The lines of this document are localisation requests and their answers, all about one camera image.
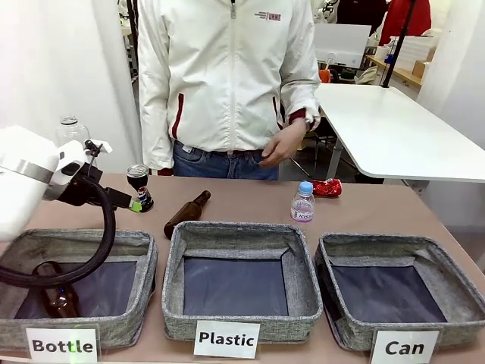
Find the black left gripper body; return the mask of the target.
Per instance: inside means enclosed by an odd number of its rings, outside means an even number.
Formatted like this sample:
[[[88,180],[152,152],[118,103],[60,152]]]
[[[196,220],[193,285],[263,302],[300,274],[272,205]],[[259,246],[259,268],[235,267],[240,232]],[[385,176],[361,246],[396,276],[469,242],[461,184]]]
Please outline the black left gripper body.
[[[57,201],[72,206],[82,206],[87,203],[102,207],[104,203],[99,193],[102,191],[108,206],[111,205],[108,194],[99,184],[103,172],[98,168],[80,168],[78,171],[75,171],[75,168],[62,168],[60,174],[62,177],[69,177],[70,181],[57,197]]]

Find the person's left hand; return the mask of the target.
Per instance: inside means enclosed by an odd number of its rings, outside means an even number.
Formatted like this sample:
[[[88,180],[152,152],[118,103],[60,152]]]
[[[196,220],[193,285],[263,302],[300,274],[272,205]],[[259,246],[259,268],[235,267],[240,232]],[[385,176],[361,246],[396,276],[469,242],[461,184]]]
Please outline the person's left hand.
[[[263,168],[272,168],[290,158],[307,134],[307,126],[304,118],[297,118],[291,125],[278,132],[264,148],[259,165]]]

